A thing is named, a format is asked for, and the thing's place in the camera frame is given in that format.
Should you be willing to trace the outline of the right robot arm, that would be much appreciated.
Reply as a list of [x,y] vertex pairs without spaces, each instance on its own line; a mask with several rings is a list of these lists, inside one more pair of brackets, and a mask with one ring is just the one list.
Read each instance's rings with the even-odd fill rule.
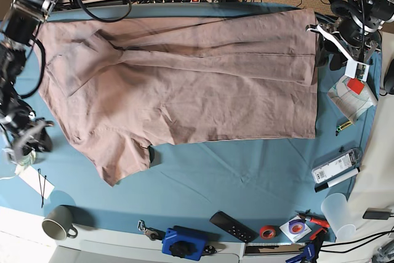
[[36,117],[25,99],[35,94],[39,86],[20,95],[15,90],[17,76],[23,71],[26,48],[37,46],[41,52],[39,79],[43,79],[46,52],[38,39],[40,27],[47,21],[58,0],[13,0],[1,23],[1,132],[7,142],[7,159],[22,165],[31,152],[49,152],[52,141],[46,129],[54,124]]

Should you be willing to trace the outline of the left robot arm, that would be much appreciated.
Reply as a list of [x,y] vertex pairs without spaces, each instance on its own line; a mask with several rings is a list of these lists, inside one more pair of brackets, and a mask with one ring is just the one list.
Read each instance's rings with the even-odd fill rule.
[[318,16],[309,30],[319,34],[316,66],[332,71],[348,60],[367,63],[379,50],[378,32],[393,21],[393,0],[328,0],[333,17]]

